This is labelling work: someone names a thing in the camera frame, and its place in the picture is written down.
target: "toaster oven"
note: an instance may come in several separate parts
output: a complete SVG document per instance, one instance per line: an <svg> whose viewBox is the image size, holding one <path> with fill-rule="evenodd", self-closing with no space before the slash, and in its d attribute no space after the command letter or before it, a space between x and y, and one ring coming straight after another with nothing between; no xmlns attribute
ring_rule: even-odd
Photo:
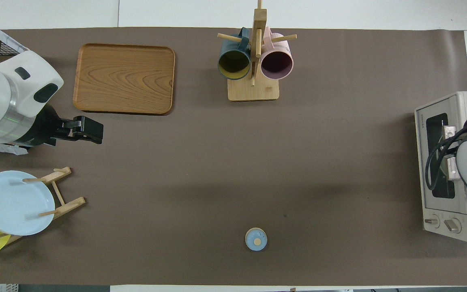
<svg viewBox="0 0 467 292"><path fill-rule="evenodd" d="M430 165L431 181L439 176L433 190L426 185L424 170L428 154L439 142L462 129L466 120L467 91L450 94L415 110L423 228L464 241L467 241L467 188L459 176L455 157L444 159L441 171Z"/></svg>

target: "dark blue mug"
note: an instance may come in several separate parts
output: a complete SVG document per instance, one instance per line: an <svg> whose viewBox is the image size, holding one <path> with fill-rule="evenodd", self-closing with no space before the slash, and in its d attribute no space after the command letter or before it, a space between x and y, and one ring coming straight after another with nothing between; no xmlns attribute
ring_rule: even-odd
<svg viewBox="0 0 467 292"><path fill-rule="evenodd" d="M241 28L239 35L233 35L239 37L241 42L223 40L219 61L217 61L217 69L219 69L222 76L231 80L238 80L250 72L249 35L248 28Z"/></svg>

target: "toaster oven window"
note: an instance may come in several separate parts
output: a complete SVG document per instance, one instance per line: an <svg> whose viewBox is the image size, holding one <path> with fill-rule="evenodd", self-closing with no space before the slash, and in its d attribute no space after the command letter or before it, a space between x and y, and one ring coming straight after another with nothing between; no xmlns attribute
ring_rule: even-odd
<svg viewBox="0 0 467 292"><path fill-rule="evenodd" d="M443 125L448 125L448 115L446 113L426 119L426 136L428 138L429 153L439 142L444 140ZM436 198L455 198L454 182L447 180L446 177L446 174L448 173L446 161L443 161L443 163L441 163L441 168L437 170L435 166L437 157L438 156L434 157L430 162L431 181L434 181L436 176L439 176L435 189L432 191L432 195Z"/></svg>

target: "brown paper backdrop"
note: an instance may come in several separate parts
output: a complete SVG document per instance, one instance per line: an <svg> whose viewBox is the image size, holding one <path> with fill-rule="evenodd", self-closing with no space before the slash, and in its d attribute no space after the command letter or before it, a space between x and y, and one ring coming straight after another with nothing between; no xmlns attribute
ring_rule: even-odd
<svg viewBox="0 0 467 292"><path fill-rule="evenodd" d="M467 90L462 32L297 33L276 101L232 103L216 69L228 28L84 28L9 34L46 58L72 104L85 43L169 46L166 116L86 115L102 145L0 154L0 171L59 183L87 205L0 251L0 283L467 285L467 243L422 230L413 109ZM263 228L267 248L244 234Z"/></svg>

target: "pink mug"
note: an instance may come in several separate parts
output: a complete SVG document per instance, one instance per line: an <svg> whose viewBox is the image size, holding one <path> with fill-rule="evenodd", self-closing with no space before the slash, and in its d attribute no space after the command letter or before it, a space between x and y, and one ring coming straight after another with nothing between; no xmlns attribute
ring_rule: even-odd
<svg viewBox="0 0 467 292"><path fill-rule="evenodd" d="M280 33L271 33L269 27L264 30L264 44L261 48L261 72L270 79L279 80L293 70L293 58L287 41L271 42L271 39L282 37Z"/></svg>

